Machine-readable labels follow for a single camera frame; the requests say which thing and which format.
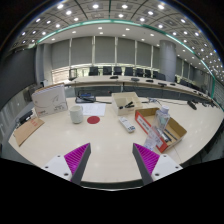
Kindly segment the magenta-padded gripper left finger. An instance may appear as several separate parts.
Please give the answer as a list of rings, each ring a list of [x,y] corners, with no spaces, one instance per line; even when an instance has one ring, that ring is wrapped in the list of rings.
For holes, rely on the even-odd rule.
[[[87,143],[66,155],[56,155],[42,169],[79,185],[90,154],[91,145]]]

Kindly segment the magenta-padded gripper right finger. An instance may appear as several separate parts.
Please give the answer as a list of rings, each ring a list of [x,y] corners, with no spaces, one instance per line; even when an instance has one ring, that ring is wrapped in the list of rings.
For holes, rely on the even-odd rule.
[[[182,169],[182,167],[167,154],[158,155],[137,143],[133,144],[132,153],[135,157],[144,185]]]

